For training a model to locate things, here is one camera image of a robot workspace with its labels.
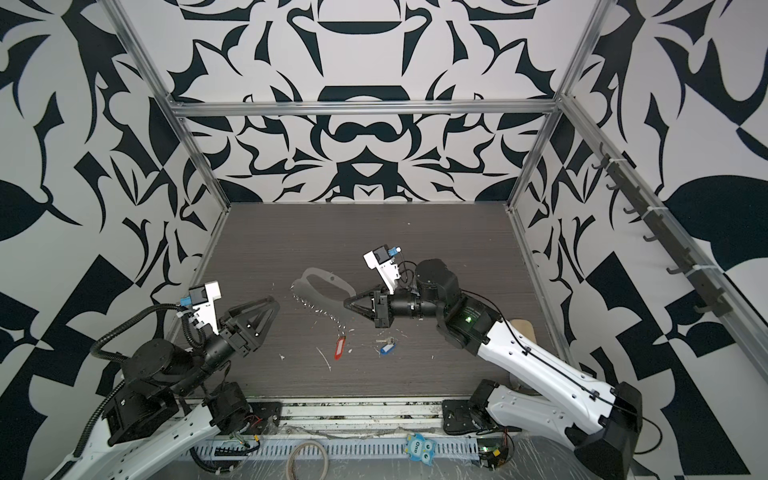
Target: wire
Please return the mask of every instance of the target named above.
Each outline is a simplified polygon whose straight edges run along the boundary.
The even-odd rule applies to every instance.
[[[488,298],[485,298],[483,295],[480,295],[479,293],[470,292],[469,290],[462,290],[462,292],[464,292],[464,293],[469,293],[470,295],[474,295],[474,296],[477,296],[478,298],[481,298],[481,299],[483,299],[483,300],[485,300],[485,301],[489,302],[491,305],[493,305],[493,307],[496,309],[496,311],[499,313],[499,315],[501,315],[501,316],[502,316],[502,320],[503,320],[503,323],[504,323],[504,324],[507,326],[507,330],[509,330],[510,334],[512,335],[512,338],[515,338],[515,332],[513,332],[513,331],[512,331],[512,327],[509,325],[509,322],[507,321],[507,319],[506,319],[506,318],[504,318],[504,313],[502,313],[501,309],[499,309],[499,308],[498,308],[498,306],[496,306],[496,304],[495,304],[495,303],[493,303],[493,301],[491,301],[491,300],[490,300],[490,299],[488,299]],[[558,369],[556,366],[554,366],[554,365],[550,364],[550,363],[549,363],[549,362],[547,362],[546,360],[544,360],[544,359],[542,359],[541,357],[537,356],[535,353],[533,353],[533,352],[531,351],[531,347],[530,347],[530,346],[527,346],[527,345],[525,345],[523,342],[521,342],[521,341],[520,341],[520,339],[521,339],[521,338],[522,338],[522,336],[518,336],[518,338],[517,338],[516,340],[517,340],[517,342],[520,344],[520,346],[521,346],[521,347],[523,347],[523,350],[525,351],[525,352],[524,352],[524,354],[525,354],[525,355],[530,355],[530,356],[532,356],[533,358],[537,359],[539,362],[541,362],[541,363],[544,363],[546,366],[548,366],[549,368],[553,369],[555,372],[559,373],[560,375],[562,375],[563,377],[565,377],[567,380],[569,380],[570,382],[572,382],[572,383],[573,383],[574,385],[576,385],[578,388],[580,388],[580,389],[584,390],[585,392],[589,393],[589,394],[590,394],[590,396],[592,396],[592,397],[595,397],[596,399],[600,400],[600,401],[601,401],[601,402],[603,402],[603,403],[607,403],[607,404],[608,404],[608,405],[610,405],[611,407],[616,407],[617,409],[621,410],[622,412],[628,413],[628,414],[630,414],[630,415],[634,415],[634,416],[635,416],[635,418],[637,418],[637,417],[639,416],[641,419],[645,420],[646,422],[648,422],[648,423],[650,423],[651,425],[653,425],[654,427],[656,427],[656,430],[658,430],[658,431],[659,431],[659,441],[658,441],[658,442],[656,442],[656,445],[654,445],[654,447],[653,447],[652,449],[644,450],[644,451],[642,451],[642,452],[635,452],[635,453],[634,453],[634,455],[645,455],[646,453],[650,453],[650,452],[652,452],[653,450],[655,450],[655,449],[659,448],[659,446],[661,446],[661,442],[664,440],[664,433],[662,433],[662,431],[661,431],[661,428],[659,428],[659,425],[657,425],[655,422],[653,422],[653,421],[651,421],[651,420],[647,419],[646,417],[644,417],[644,416],[642,416],[642,415],[638,415],[638,414],[637,414],[637,412],[633,412],[633,411],[631,411],[631,410],[629,410],[629,409],[626,409],[626,408],[624,408],[624,407],[622,407],[622,406],[616,405],[616,404],[615,404],[615,403],[613,403],[613,402],[609,402],[609,401],[607,401],[606,399],[603,399],[603,398],[601,398],[601,397],[598,395],[598,392],[596,392],[596,391],[595,391],[595,392],[593,392],[592,390],[590,390],[590,389],[588,389],[587,387],[583,386],[582,384],[580,384],[580,383],[579,383],[579,382],[577,382],[576,380],[572,379],[572,378],[571,378],[569,375],[566,375],[564,372],[562,372],[562,371],[561,371],[560,369]]]
[[[323,454],[323,473],[320,474],[320,478],[318,478],[318,480],[324,480],[326,475],[328,475],[328,452],[326,452],[325,447],[323,447],[320,442],[316,442],[315,440],[307,440],[306,442],[300,443],[294,447],[293,450],[291,450],[290,456],[288,457],[288,460],[286,460],[286,480],[296,480],[296,476],[293,474],[293,462],[296,460],[299,452],[304,447],[308,446],[317,447],[317,449],[320,450],[320,453]]]
[[[118,394],[118,391],[123,388],[123,385],[125,385],[125,380],[121,380],[120,383],[118,383],[118,386],[114,387],[112,391],[109,392],[109,395],[104,397],[104,400],[101,401],[99,406],[93,412],[93,415],[91,415],[91,417],[88,419],[88,422],[86,422],[85,428],[83,429],[83,433],[80,435],[80,440],[72,452],[73,457],[77,458],[82,455],[83,450],[85,450],[85,444],[88,443],[88,438],[91,436],[91,431],[93,431],[94,426],[96,426],[96,422],[101,416],[101,413],[104,411],[104,407],[106,407],[107,404]]]
[[[512,448],[512,451],[509,452],[509,454],[507,455],[507,462],[509,462],[515,456],[516,447],[515,447],[515,441],[512,440],[511,436],[509,436],[507,429],[504,429],[504,445],[507,445],[507,438],[509,438],[509,445]]]
[[[187,313],[181,317],[181,331],[184,333],[184,338],[192,347],[192,350],[199,350],[202,349],[205,344],[205,332],[202,329],[198,330],[197,335],[200,337],[200,340],[195,340],[192,335],[192,325],[189,323],[189,318],[192,315],[193,314],[191,313]]]
[[[659,426],[656,425],[656,422],[654,422],[652,420],[649,420],[649,419],[646,419],[645,417],[643,417],[643,420],[645,420],[646,422],[648,422],[651,425],[653,425],[654,427],[656,427],[656,430],[659,431],[659,441],[656,442],[656,445],[654,445],[652,448],[650,448],[648,450],[643,450],[642,452],[635,452],[634,453],[635,455],[645,455],[646,453],[651,453],[653,450],[658,449],[661,446],[661,442],[664,440],[664,433],[662,433],[662,431],[659,428]]]
[[[215,392],[216,392],[217,390],[220,392],[220,391],[221,391],[221,389],[224,387],[224,385],[225,385],[225,384],[226,384],[226,382],[227,382],[227,375],[229,375],[229,374],[230,374],[230,369],[231,369],[231,368],[232,368],[232,360],[227,360],[227,369],[226,369],[226,370],[224,370],[224,378],[222,378],[222,379],[221,379],[221,383],[220,383],[220,384],[219,384],[219,386],[216,388],[216,390],[214,390]]]
[[[136,315],[132,316],[130,319],[126,320],[125,322],[113,328],[110,332],[102,336],[100,339],[96,340],[96,342],[93,345],[91,345],[91,355],[95,356],[98,359],[110,360],[111,362],[117,362],[117,363],[125,362],[126,360],[128,360],[128,357],[126,357],[125,355],[121,355],[120,353],[105,352],[104,350],[101,349],[101,347],[107,345],[110,341],[117,338],[123,332],[125,332],[126,330],[130,329],[132,326],[139,323],[141,320],[144,319],[144,317],[146,317],[150,313],[160,312],[163,310],[185,310],[185,309],[184,307],[174,305],[173,303],[158,303],[157,305],[150,305],[144,310],[141,310]]]
[[[415,268],[418,266],[418,265],[416,265],[415,263],[413,263],[412,261],[410,261],[410,260],[406,260],[405,256],[402,254],[402,250],[400,250],[400,258],[402,259],[402,261],[401,261],[400,263],[398,263],[398,264],[397,264],[397,268],[398,268],[398,270],[400,269],[400,266],[401,266],[401,265],[405,265],[405,264],[407,264],[407,263],[410,263],[411,265],[413,265],[413,268],[414,268],[414,269],[415,269]],[[405,288],[405,287],[411,286],[411,285],[413,284],[413,281],[416,279],[416,271],[415,271],[414,269],[405,268],[405,269],[402,271],[402,273],[408,273],[408,272],[410,272],[410,273],[411,273],[411,280],[407,280],[407,277],[406,277],[405,285],[403,285],[403,284],[401,284],[401,283],[400,283],[400,280],[402,280],[402,277],[398,278],[398,280],[397,280],[397,281],[398,281],[398,284],[399,284],[400,286],[402,286],[403,288]]]

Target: cable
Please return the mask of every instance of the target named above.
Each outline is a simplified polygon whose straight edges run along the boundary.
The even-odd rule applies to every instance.
[[[98,422],[101,413],[104,411],[104,407],[107,406],[107,404],[114,398],[114,396],[118,394],[118,391],[123,387],[123,385],[125,385],[125,380],[121,380],[120,383],[118,383],[118,386],[114,387],[114,389],[109,392],[109,395],[105,396],[104,400],[102,400],[99,406],[96,407],[93,415],[91,415],[91,417],[85,423],[85,428],[80,435],[80,440],[72,452],[73,457],[78,458],[80,455],[82,455],[83,450],[85,450],[85,444],[88,443],[88,438],[91,436],[91,432],[96,426],[96,422]]]
[[[296,476],[293,474],[293,462],[296,460],[296,457],[298,456],[301,449],[311,445],[316,446],[320,450],[320,453],[323,454],[323,473],[320,474],[320,478],[317,480],[324,480],[326,475],[328,475],[328,452],[326,452],[325,447],[323,447],[320,442],[316,442],[315,440],[307,440],[306,442],[300,443],[298,446],[294,447],[290,453],[290,456],[288,457],[288,460],[286,460],[286,480],[296,480]]]
[[[652,448],[650,448],[650,449],[648,449],[648,450],[643,450],[642,452],[635,452],[635,453],[634,453],[635,455],[645,455],[646,453],[651,453],[653,450],[655,450],[655,449],[658,449],[658,448],[661,446],[661,442],[662,442],[662,440],[664,440],[664,433],[662,433],[662,431],[661,431],[661,429],[659,428],[659,426],[658,426],[658,425],[656,425],[656,422],[654,422],[654,421],[652,421],[652,420],[649,420],[649,419],[646,419],[645,417],[643,417],[643,420],[645,420],[646,422],[648,422],[648,423],[650,423],[651,425],[653,425],[654,427],[656,427],[656,430],[658,430],[658,431],[659,431],[659,441],[658,441],[658,442],[656,442],[656,445],[654,445]]]
[[[485,300],[485,301],[489,302],[491,305],[493,305],[493,307],[496,309],[496,311],[499,313],[499,315],[501,315],[501,316],[502,316],[502,320],[503,320],[503,323],[504,323],[504,324],[507,326],[507,330],[509,330],[510,334],[512,335],[512,338],[515,338],[515,332],[513,332],[513,331],[512,331],[512,327],[509,325],[509,322],[507,321],[507,319],[506,319],[506,318],[504,318],[504,313],[502,313],[501,309],[499,309],[499,308],[496,306],[496,304],[495,304],[495,303],[493,303],[493,302],[492,302],[490,299],[488,299],[488,298],[485,298],[483,295],[480,295],[479,293],[470,292],[469,290],[462,290],[462,292],[464,292],[464,293],[469,293],[469,294],[471,294],[471,295],[477,296],[477,297],[479,297],[479,298],[481,298],[481,299],[483,299],[483,300]],[[650,423],[651,425],[653,425],[654,427],[656,427],[656,430],[658,430],[658,431],[659,431],[659,441],[658,441],[658,442],[656,442],[656,445],[654,445],[654,447],[653,447],[652,449],[644,450],[644,451],[642,451],[642,452],[635,452],[635,453],[634,453],[634,455],[645,455],[646,453],[650,453],[650,452],[652,452],[653,450],[655,450],[655,449],[659,448],[659,446],[661,446],[661,442],[664,440],[664,433],[662,433],[662,431],[661,431],[661,428],[659,428],[659,425],[657,425],[655,422],[653,422],[653,421],[651,421],[651,420],[649,420],[649,419],[645,418],[645,417],[644,417],[644,416],[642,416],[642,415],[638,415],[638,414],[637,414],[637,412],[633,412],[633,411],[631,411],[631,410],[629,410],[629,409],[626,409],[626,408],[624,408],[624,407],[622,407],[622,406],[616,405],[616,404],[615,404],[615,403],[613,403],[613,402],[609,402],[609,401],[607,401],[606,399],[603,399],[603,398],[601,398],[599,395],[597,395],[597,394],[598,394],[598,392],[593,392],[593,391],[591,391],[590,389],[586,388],[585,386],[583,386],[582,384],[580,384],[580,383],[579,383],[579,382],[577,382],[576,380],[572,379],[572,378],[571,378],[569,375],[566,375],[564,372],[562,372],[562,371],[561,371],[560,369],[558,369],[556,366],[554,366],[554,365],[550,364],[550,363],[549,363],[549,362],[547,362],[546,360],[544,360],[544,359],[542,359],[541,357],[537,356],[535,353],[533,353],[533,352],[531,351],[531,347],[530,347],[530,346],[527,346],[527,345],[525,345],[523,342],[521,342],[521,341],[520,341],[520,338],[517,338],[516,340],[517,340],[517,342],[520,344],[520,346],[521,346],[521,347],[523,347],[523,350],[525,351],[525,352],[524,352],[524,354],[525,354],[525,355],[530,355],[530,356],[532,356],[533,358],[537,359],[539,362],[541,362],[541,363],[544,363],[546,366],[548,366],[549,368],[553,369],[555,372],[559,373],[560,375],[562,375],[563,377],[565,377],[567,380],[569,380],[570,382],[572,382],[572,383],[573,383],[574,385],[576,385],[578,388],[580,388],[580,389],[584,390],[586,393],[589,393],[589,394],[590,394],[590,396],[592,396],[592,397],[595,397],[596,399],[600,400],[600,401],[601,401],[601,402],[603,402],[603,403],[606,403],[606,404],[610,405],[611,407],[616,407],[617,409],[621,410],[622,412],[628,413],[628,414],[630,414],[630,415],[634,415],[634,416],[635,416],[635,418],[637,418],[637,417],[639,416],[641,419],[645,420],[646,422],[648,422],[648,423]]]
[[[189,452],[190,452],[190,457],[192,457],[192,460],[194,461],[195,465],[200,467],[200,469],[203,470],[204,472],[214,473],[216,475],[225,472],[224,470],[222,470],[221,467],[216,467],[216,466],[207,464],[203,459],[200,458],[200,456],[197,454],[197,450],[194,447],[192,447]],[[234,465],[230,466],[227,470],[232,472],[234,470]]]
[[[416,264],[415,264],[415,263],[413,263],[412,261],[410,261],[410,260],[406,260],[405,256],[403,256],[403,254],[402,254],[402,251],[400,251],[400,258],[402,258],[402,261],[401,261],[400,263],[398,263],[398,264],[397,264],[397,268],[398,268],[398,270],[400,269],[400,266],[401,266],[401,265],[405,265],[406,263],[410,263],[411,265],[413,265],[413,268],[416,268],[416,267],[418,267],[418,265],[416,265]],[[400,277],[400,278],[398,278],[398,284],[399,284],[401,287],[403,287],[403,288],[406,288],[406,287],[408,287],[408,286],[411,286],[411,285],[413,284],[413,281],[416,279],[416,271],[415,271],[414,269],[405,268],[405,269],[404,269],[402,272],[403,272],[403,273],[407,273],[407,272],[410,272],[410,273],[411,273],[411,280],[410,280],[410,281],[408,281],[408,280],[406,279],[406,281],[405,281],[405,285],[403,285],[403,284],[401,284],[401,283],[400,283],[400,280],[402,279],[402,277]]]
[[[205,332],[203,330],[198,330],[197,334],[200,336],[200,340],[195,340],[192,335],[192,325],[189,323],[189,317],[190,314],[181,317],[181,331],[184,333],[184,338],[193,350],[202,349],[205,344]]]
[[[85,423],[85,428],[83,429],[83,432],[80,434],[80,439],[78,440],[78,444],[74,447],[74,450],[72,451],[72,457],[75,458],[75,460],[73,462],[65,463],[58,470],[58,472],[56,472],[51,478],[53,478],[54,480],[63,478],[64,475],[67,475],[67,472],[69,472],[70,469],[74,467],[74,464],[77,462],[77,459],[79,459],[80,455],[83,454],[83,451],[85,450],[85,445],[88,443],[88,439],[91,437],[91,433],[93,432],[93,429],[96,426],[96,422],[98,422],[99,417],[101,417],[101,413],[104,411],[104,407],[107,406],[107,404],[114,398],[114,396],[117,395],[118,391],[120,391],[123,385],[125,385],[125,380],[121,380],[120,383],[118,383],[118,385],[114,387],[107,396],[104,397],[104,400],[102,400],[99,406],[96,407],[91,417]]]
[[[141,320],[144,319],[144,317],[146,317],[150,313],[160,312],[162,310],[184,310],[184,307],[174,305],[173,303],[158,303],[157,305],[148,306],[144,310],[141,310],[139,313],[132,316],[127,321],[123,322],[121,325],[118,325],[117,327],[112,329],[112,331],[102,336],[100,339],[96,340],[96,342],[91,346],[91,355],[95,356],[98,359],[109,360],[111,362],[117,362],[117,363],[125,362],[126,360],[128,360],[128,357],[126,357],[125,355],[121,355],[120,353],[105,352],[104,350],[101,349],[101,347],[107,345],[114,338],[116,338],[126,330],[130,329],[132,326],[139,323]]]
[[[218,391],[221,393],[221,389],[224,387],[225,383],[227,382],[227,375],[230,374],[230,368],[232,368],[232,360],[227,360],[227,369],[224,370],[224,378],[221,379],[221,383],[218,387],[214,390],[214,392]]]
[[[509,462],[515,456],[516,447],[515,447],[515,441],[512,440],[511,436],[509,436],[507,429],[504,429],[504,445],[507,445],[507,438],[509,438],[509,445],[511,445],[512,447],[512,451],[509,452],[509,455],[507,455],[507,462]]]

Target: red key tag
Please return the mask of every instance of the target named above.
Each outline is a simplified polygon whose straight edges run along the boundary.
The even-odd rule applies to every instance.
[[[346,342],[345,336],[340,336],[336,341],[336,353],[333,354],[333,359],[338,360],[341,358],[341,354],[344,353],[344,342]]]

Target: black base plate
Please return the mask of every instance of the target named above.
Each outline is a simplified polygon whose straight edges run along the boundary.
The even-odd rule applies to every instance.
[[[275,426],[280,426],[280,414],[283,411],[282,403],[248,402],[248,405],[250,405],[250,408],[253,410],[253,414],[262,419],[262,421],[257,421],[256,425],[251,424],[251,427],[245,431],[246,435],[261,435],[266,426],[270,424],[270,419]]]
[[[442,429],[447,435],[467,435],[496,429],[496,424],[472,407],[468,400],[442,401]]]

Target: hook rack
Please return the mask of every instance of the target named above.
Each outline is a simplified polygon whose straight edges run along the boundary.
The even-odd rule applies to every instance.
[[[716,316],[723,316],[733,311],[733,307],[723,298],[723,289],[715,284],[713,276],[706,271],[716,269],[717,266],[694,258],[690,248],[686,247],[683,239],[676,234],[677,229],[673,227],[674,218],[669,210],[663,204],[659,204],[658,200],[652,200],[653,197],[648,193],[650,189],[635,176],[629,162],[624,158],[609,158],[605,154],[598,168],[604,168],[614,181],[614,185],[607,185],[608,190],[620,190],[632,206],[632,208],[624,208],[624,212],[641,214],[641,219],[653,234],[650,237],[643,235],[643,240],[661,243],[674,261],[675,267],[668,267],[667,273],[670,275],[684,273],[704,300],[705,307],[694,307],[697,313],[712,312]]]

